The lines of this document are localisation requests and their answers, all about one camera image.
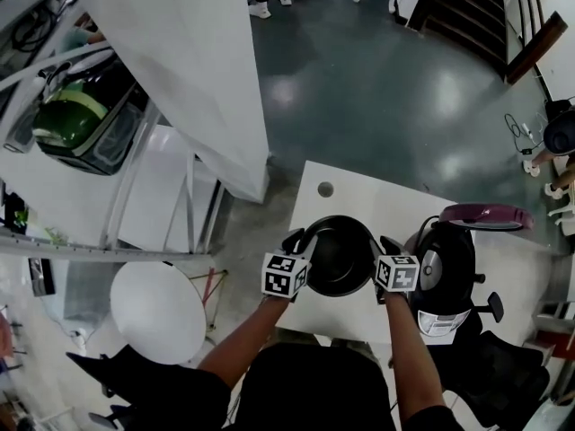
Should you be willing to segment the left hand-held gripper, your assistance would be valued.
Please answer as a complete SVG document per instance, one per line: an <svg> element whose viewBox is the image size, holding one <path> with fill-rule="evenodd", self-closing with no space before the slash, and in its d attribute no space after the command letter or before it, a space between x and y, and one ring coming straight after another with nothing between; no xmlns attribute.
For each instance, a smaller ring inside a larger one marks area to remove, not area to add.
<svg viewBox="0 0 575 431"><path fill-rule="evenodd" d="M318 237L314 235L300 251L304 233L304 228L289 231L278 248L265 254L261 266L261 292L265 296L294 302L299 291L307 286Z"/></svg>

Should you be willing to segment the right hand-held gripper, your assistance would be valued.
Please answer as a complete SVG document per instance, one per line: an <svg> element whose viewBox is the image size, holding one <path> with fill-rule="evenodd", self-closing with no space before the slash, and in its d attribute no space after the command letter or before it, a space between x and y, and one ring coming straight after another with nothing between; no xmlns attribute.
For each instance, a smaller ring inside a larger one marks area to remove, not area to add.
<svg viewBox="0 0 575 431"><path fill-rule="evenodd" d="M371 238L368 242L375 263L373 277L376 300L385 303L385 294L408 297L416 290L420 276L420 262L399 242L381 236L379 243Z"/></svg>

